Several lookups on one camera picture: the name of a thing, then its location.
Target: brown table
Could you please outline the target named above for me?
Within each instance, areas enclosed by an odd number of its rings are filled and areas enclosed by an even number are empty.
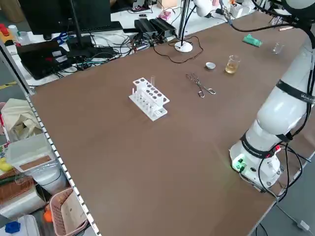
[[[234,25],[253,29],[269,20],[255,13]],[[253,33],[263,41],[257,48],[228,24],[194,35],[204,52],[187,63],[148,49],[39,87],[31,98],[103,236],[244,236],[274,200],[239,178],[228,150],[306,37],[298,29],[259,31]],[[167,44],[156,50],[183,61],[200,50],[191,40],[187,55]],[[273,55],[279,41],[286,47]],[[232,54],[242,62],[228,75]],[[208,61],[217,65],[214,71],[204,68]],[[217,94],[199,98],[189,72]],[[151,75],[170,99],[168,114],[154,122],[128,98],[132,81]],[[293,146],[310,156],[314,137],[307,130]],[[294,174],[296,158],[289,158]]]

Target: pink basket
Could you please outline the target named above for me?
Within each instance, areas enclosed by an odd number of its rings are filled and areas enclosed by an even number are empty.
[[[50,210],[51,215],[53,218],[53,225],[56,236],[73,236],[80,231],[82,231],[88,224],[88,221],[86,220],[85,223],[79,227],[78,229],[66,234],[63,224],[63,217],[61,215],[61,205],[65,202],[65,200],[70,196],[70,194],[73,192],[72,188],[67,188],[64,191],[61,191],[60,193],[55,194],[51,200],[50,200]]]

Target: white bag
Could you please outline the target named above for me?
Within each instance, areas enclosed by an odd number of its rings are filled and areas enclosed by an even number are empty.
[[[4,126],[11,142],[42,133],[40,125],[26,100],[10,98],[1,109]]]

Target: lamp base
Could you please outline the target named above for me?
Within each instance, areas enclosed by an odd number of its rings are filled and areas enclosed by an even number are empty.
[[[183,42],[183,45],[181,41],[175,43],[174,45],[175,49],[181,53],[188,53],[192,51],[192,45],[188,42]]]

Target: white plastic container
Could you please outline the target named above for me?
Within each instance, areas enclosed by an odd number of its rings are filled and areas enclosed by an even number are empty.
[[[0,205],[0,214],[12,219],[19,215],[29,214],[45,205],[46,202],[40,197],[34,185],[27,192]]]
[[[6,161],[20,172],[33,170],[47,165],[56,159],[45,134],[38,134],[27,139],[11,143]]]
[[[33,179],[51,195],[59,193],[67,187],[67,180],[58,163],[51,166],[49,165],[48,167],[44,166],[40,169],[26,172],[25,174],[32,176]]]

